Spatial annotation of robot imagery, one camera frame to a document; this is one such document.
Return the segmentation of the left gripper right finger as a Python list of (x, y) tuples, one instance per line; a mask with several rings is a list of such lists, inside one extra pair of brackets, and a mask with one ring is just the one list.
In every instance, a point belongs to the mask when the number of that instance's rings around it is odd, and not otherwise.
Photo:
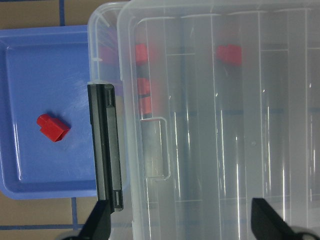
[(257, 240), (302, 240), (304, 232), (294, 232), (264, 198), (251, 201), (251, 230)]

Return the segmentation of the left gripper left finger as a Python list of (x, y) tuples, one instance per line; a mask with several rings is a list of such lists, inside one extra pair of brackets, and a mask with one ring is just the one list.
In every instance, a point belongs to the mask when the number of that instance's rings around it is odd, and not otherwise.
[(108, 200), (98, 200), (86, 223), (81, 229), (78, 240), (108, 240), (111, 234), (111, 211)]

